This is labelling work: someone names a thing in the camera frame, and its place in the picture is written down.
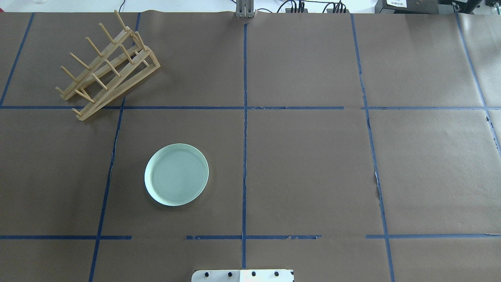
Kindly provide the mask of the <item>light green plate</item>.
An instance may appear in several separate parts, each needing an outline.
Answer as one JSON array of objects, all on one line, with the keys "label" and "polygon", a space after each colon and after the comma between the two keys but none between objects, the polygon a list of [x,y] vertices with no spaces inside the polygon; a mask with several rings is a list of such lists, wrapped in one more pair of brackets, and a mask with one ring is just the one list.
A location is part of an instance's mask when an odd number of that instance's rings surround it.
[{"label": "light green plate", "polygon": [[205,155],[186,143],[173,143],[150,157],[144,172],[148,194],[165,206],[181,206],[195,200],[209,179]]}]

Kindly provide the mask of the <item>wooden dish rack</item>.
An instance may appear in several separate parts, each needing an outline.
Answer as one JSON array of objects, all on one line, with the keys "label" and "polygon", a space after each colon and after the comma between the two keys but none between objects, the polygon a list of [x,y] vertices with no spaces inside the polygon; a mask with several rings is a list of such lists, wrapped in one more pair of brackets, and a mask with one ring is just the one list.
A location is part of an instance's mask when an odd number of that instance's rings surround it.
[{"label": "wooden dish rack", "polygon": [[109,40],[104,50],[99,50],[86,37],[97,54],[91,63],[86,64],[75,54],[69,53],[83,67],[78,76],[60,66],[72,80],[65,90],[56,87],[60,97],[68,101],[77,95],[88,101],[83,109],[72,109],[80,121],[94,115],[161,67],[155,53],[143,42],[140,33],[125,25],[117,10],[114,10],[114,14],[122,27],[116,37],[112,37],[105,25],[99,23]]}]

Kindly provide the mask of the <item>black computer box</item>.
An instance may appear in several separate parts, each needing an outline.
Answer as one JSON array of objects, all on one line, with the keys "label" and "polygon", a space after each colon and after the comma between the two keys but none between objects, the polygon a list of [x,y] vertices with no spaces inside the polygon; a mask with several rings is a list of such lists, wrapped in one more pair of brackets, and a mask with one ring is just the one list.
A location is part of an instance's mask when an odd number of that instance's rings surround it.
[{"label": "black computer box", "polygon": [[437,0],[378,0],[375,14],[439,14]]}]

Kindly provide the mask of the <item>aluminium frame post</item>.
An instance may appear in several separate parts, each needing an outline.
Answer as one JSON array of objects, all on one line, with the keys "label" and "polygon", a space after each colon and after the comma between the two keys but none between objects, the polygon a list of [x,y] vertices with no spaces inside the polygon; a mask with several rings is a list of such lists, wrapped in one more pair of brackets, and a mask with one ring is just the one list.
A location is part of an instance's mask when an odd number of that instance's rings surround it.
[{"label": "aluminium frame post", "polygon": [[236,18],[254,18],[254,0],[233,0],[236,4]]}]

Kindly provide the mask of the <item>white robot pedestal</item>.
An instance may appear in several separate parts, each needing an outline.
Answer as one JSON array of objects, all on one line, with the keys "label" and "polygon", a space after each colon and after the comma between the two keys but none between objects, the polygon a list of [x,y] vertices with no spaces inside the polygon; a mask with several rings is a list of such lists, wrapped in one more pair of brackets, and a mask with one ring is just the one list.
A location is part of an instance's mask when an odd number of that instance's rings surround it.
[{"label": "white robot pedestal", "polygon": [[294,282],[291,269],[222,269],[199,270],[191,277],[192,282]]}]

